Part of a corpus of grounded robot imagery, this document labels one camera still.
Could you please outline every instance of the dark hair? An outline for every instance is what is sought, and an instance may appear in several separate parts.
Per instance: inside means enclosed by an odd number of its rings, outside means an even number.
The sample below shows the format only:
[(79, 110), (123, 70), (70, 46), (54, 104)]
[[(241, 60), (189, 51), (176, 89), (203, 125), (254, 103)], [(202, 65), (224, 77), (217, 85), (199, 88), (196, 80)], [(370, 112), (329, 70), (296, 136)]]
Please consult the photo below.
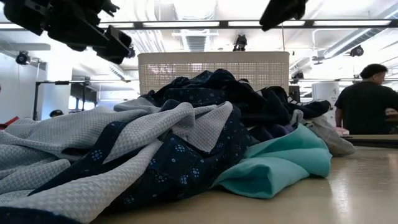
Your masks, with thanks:
[(361, 77), (363, 79), (371, 78), (373, 75), (381, 72), (387, 72), (388, 68), (381, 64), (371, 64), (366, 66), (361, 72)]
[(54, 116), (61, 116), (61, 115), (63, 115), (62, 110), (53, 110), (53, 111), (51, 111), (51, 113), (50, 113), (50, 117), (51, 117), (51, 118), (54, 117)]

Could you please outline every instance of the man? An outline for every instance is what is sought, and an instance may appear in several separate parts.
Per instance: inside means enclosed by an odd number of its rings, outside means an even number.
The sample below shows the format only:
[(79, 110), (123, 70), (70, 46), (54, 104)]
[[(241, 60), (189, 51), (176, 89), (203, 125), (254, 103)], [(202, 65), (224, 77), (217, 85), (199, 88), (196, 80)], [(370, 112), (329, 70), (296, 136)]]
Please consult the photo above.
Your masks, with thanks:
[(51, 118), (55, 118), (55, 117), (57, 117), (57, 116), (62, 116), (62, 115), (63, 115), (62, 110), (53, 110), (53, 111), (51, 111), (51, 113), (50, 113), (50, 117), (51, 117)]
[(361, 72), (362, 82), (345, 88), (337, 99), (336, 125), (350, 134), (389, 134), (386, 109), (398, 110), (398, 94), (382, 86), (388, 69), (380, 64), (368, 65)]

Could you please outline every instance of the mint green cloth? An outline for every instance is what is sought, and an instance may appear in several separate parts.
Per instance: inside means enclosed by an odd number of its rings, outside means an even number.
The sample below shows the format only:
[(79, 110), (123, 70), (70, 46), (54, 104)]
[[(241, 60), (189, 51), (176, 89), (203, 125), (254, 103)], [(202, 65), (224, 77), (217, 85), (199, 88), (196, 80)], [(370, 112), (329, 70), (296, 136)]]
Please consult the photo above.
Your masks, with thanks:
[(213, 187), (222, 185), (246, 197), (272, 198), (310, 174), (327, 177), (330, 159), (325, 142), (300, 124), (284, 137), (249, 147), (245, 159), (223, 172)]

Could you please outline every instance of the black t-shirt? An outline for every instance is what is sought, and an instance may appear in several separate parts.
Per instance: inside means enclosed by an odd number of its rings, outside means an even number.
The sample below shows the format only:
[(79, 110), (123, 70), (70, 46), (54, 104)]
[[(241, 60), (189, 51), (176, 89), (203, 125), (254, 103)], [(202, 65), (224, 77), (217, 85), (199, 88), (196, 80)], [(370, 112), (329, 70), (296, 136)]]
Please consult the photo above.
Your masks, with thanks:
[(386, 86), (360, 82), (345, 88), (335, 106), (350, 134), (389, 134), (386, 109), (398, 110), (398, 94)]

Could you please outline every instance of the window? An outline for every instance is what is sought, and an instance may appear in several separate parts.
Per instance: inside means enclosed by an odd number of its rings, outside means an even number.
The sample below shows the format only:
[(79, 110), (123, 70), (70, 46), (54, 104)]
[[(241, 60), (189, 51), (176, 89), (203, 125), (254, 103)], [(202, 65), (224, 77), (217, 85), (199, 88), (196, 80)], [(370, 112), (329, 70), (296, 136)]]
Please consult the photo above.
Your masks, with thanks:
[(76, 98), (74, 96), (69, 96), (69, 109), (70, 110), (76, 109)]
[[(91, 110), (95, 108), (95, 104), (93, 102), (86, 101), (85, 102), (85, 110)], [(79, 100), (79, 110), (83, 109), (83, 101)]]

